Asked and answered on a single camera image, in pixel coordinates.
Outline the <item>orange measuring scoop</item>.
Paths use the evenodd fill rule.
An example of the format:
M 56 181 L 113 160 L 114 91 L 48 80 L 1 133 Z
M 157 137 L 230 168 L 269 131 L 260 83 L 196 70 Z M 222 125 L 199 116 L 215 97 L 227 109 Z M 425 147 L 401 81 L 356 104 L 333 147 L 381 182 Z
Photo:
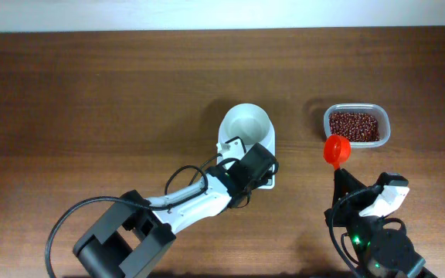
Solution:
M 350 141 L 341 135 L 332 134 L 325 141 L 323 157 L 335 170 L 341 167 L 351 155 L 352 147 Z

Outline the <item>red adzuki beans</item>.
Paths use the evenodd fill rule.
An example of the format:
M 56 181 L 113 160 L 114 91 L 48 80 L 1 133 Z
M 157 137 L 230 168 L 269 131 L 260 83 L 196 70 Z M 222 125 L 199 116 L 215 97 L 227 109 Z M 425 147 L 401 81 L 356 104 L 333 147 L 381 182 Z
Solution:
M 350 142 L 379 141 L 379 122 L 365 113 L 337 112 L 330 114 L 329 126 L 332 134 L 346 137 Z

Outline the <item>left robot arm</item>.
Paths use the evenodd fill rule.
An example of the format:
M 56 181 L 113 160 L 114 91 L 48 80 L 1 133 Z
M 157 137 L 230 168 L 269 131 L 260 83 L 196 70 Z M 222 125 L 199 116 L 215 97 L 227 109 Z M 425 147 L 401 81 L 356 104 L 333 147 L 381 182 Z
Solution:
M 261 144 L 241 158 L 225 158 L 178 192 L 121 196 L 76 242 L 73 254 L 92 277 L 146 277 L 178 232 L 236 208 L 276 174 L 277 159 Z

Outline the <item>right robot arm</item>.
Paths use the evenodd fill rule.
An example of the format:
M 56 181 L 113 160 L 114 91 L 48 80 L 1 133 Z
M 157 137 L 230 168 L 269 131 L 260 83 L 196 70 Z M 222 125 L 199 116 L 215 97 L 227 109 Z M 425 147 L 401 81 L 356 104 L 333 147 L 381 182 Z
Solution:
M 334 195 L 324 212 L 331 241 L 353 277 L 433 277 L 406 224 L 390 215 L 404 202 L 409 181 L 383 172 L 370 186 L 344 168 L 334 171 Z

